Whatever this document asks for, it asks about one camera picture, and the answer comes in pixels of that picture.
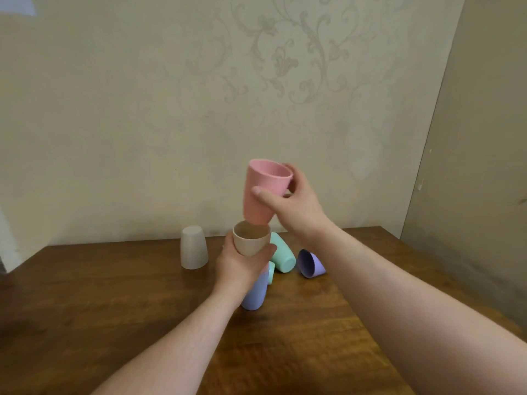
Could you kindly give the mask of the person's left forearm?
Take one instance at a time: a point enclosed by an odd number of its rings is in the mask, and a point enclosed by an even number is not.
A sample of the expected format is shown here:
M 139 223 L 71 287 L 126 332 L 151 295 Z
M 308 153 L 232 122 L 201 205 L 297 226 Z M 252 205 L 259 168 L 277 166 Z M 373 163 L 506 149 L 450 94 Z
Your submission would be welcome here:
M 215 288 L 194 312 L 132 359 L 92 395 L 196 395 L 244 295 Z

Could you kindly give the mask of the light blue plastic cup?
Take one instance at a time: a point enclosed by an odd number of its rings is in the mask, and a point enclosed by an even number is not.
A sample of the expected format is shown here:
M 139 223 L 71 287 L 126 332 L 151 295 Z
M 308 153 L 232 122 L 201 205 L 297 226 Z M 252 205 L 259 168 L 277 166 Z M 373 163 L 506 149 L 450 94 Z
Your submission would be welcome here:
M 263 305 L 268 287 L 269 265 L 270 262 L 267 263 L 264 271 L 259 275 L 250 291 L 244 297 L 241 303 L 241 307 L 244 310 L 256 311 Z

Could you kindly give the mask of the person's right hand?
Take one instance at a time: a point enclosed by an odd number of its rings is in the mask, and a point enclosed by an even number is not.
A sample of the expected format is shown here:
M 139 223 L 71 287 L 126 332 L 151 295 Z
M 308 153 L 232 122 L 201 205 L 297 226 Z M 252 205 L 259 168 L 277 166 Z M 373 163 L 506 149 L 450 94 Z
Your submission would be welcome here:
M 273 211 L 280 224 L 293 233 L 304 247 L 314 247 L 323 235 L 338 230 L 338 227 L 326 216 L 316 193 L 306 175 L 292 164 L 285 166 L 293 172 L 286 198 L 281 211 Z

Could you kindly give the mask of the grey white plastic cup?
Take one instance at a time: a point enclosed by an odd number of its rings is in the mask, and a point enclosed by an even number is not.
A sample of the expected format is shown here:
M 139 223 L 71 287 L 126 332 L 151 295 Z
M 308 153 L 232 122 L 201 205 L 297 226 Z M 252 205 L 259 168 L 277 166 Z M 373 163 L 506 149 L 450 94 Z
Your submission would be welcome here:
M 180 239 L 181 266 L 186 270 L 197 270 L 208 263 L 208 248 L 204 231 L 199 225 L 185 227 Z

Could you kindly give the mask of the purple plastic cup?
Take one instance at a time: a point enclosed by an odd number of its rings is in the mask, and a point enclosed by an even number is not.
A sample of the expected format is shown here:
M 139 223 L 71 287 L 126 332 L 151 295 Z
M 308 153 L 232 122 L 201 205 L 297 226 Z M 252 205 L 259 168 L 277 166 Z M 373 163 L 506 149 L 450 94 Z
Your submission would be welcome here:
M 299 251 L 296 266 L 306 279 L 316 278 L 326 273 L 326 269 L 319 258 L 307 249 Z

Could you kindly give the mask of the person's left hand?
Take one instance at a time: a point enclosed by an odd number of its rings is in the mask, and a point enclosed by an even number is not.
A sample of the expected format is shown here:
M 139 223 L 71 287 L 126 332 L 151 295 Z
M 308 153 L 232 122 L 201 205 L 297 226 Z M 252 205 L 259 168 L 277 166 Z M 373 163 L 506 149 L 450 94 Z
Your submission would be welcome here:
M 236 261 L 232 263 L 222 263 L 221 251 L 215 262 L 213 292 L 226 296 L 235 308 L 239 307 L 276 249 L 276 245 L 267 244 L 254 256 L 247 257 L 239 254 Z

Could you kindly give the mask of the person's right forearm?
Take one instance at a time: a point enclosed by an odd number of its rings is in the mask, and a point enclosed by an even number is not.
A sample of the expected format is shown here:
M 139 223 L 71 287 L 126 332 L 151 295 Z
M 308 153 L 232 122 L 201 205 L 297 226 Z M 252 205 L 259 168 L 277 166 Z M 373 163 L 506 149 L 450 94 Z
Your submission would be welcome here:
M 331 222 L 296 231 L 413 391 L 527 395 L 527 343 Z

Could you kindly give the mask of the beige plastic cup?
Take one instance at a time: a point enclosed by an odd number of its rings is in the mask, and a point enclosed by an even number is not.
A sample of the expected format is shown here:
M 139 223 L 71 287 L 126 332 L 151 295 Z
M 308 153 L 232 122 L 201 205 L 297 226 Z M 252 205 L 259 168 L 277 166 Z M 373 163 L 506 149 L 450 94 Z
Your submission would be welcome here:
M 234 246 L 243 256 L 256 255 L 270 243 L 271 229 L 269 225 L 254 225 L 240 221 L 232 229 Z

